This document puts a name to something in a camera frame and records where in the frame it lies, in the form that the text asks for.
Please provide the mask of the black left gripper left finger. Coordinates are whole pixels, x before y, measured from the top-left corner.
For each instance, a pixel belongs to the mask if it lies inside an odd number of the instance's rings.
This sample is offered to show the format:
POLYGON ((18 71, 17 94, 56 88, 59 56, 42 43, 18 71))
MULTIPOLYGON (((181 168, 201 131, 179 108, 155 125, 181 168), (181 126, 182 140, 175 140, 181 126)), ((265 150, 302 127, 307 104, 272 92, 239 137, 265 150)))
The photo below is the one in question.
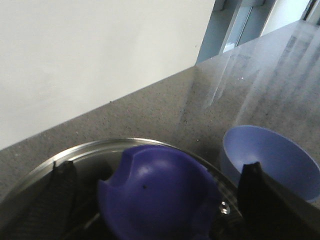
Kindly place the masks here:
POLYGON ((14 223, 11 240, 58 240, 64 232, 77 190, 71 161, 52 168, 46 188, 14 223))

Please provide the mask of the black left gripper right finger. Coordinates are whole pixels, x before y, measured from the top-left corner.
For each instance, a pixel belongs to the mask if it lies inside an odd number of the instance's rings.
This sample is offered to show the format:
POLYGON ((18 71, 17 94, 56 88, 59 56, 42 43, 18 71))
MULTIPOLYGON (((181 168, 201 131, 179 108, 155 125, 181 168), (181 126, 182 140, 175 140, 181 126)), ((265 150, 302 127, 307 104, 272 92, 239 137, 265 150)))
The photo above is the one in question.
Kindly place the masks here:
POLYGON ((259 162, 243 166, 237 204, 256 240, 320 238, 320 210, 268 176, 259 162))

